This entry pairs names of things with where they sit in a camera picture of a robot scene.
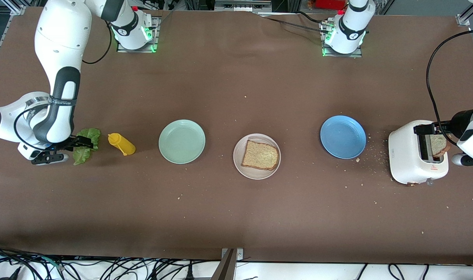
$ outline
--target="green lettuce leaf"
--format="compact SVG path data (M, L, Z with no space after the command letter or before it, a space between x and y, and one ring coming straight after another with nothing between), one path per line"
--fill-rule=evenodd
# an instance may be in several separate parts
M74 165L80 165L81 163L84 163L91 156L91 151L98 151L98 138L101 134L102 132L100 129L83 129L77 133L78 136L84 136L91 139L93 148L74 148L74 152L72 154L72 157L74 158Z

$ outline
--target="white plate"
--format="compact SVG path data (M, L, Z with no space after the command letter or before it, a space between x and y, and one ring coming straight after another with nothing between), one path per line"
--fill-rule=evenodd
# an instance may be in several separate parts
M252 167L244 167L242 166L242 162L244 161L244 154L245 149L247 148L247 141L251 140L257 143L265 143L268 145L272 145L278 150L278 164L273 170L258 170ZM271 175L278 170L281 162L281 152L278 144L272 140L269 136L260 133L249 134L244 138L240 139L235 146L235 150L233 150L233 162L235 163L235 167L237 170L245 177L254 180L262 180L270 177Z

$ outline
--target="brown table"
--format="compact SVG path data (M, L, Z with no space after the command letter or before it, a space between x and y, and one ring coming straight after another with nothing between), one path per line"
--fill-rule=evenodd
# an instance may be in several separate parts
M27 9L11 23L0 106L49 90L33 49L39 13ZM248 12L173 12L158 53L111 51L82 66L76 131L119 132L137 146L133 156L102 136L85 164L32 166L0 140L0 246L199 259L243 247L262 261L473 263L473 167L450 165L434 186L406 187L391 180L385 141L409 121L434 119L428 58L463 30L452 17L375 16L363 58L343 59L322 57L313 31ZM86 60L103 53L108 36L95 18ZM471 37L442 48L431 83L443 119L473 108ZM338 114L368 133L359 163L319 142L322 122ZM193 163L171 164L158 150L160 131L176 119L206 133ZM249 133L280 145L269 179L246 179L233 166L234 145Z

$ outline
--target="green plate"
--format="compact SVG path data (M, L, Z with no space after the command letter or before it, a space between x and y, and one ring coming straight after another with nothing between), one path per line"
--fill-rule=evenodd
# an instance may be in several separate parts
M188 119L179 119L168 124L159 137L162 156L178 165L194 161L205 147L203 129Z

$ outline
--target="slice of bread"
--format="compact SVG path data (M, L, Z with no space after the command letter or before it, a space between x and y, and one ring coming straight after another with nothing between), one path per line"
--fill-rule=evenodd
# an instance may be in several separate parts
M278 165L278 157L278 150L275 147L248 140L242 166L273 170Z
M451 149L451 143L443 135L430 135L430 147L432 148L432 156L437 158Z

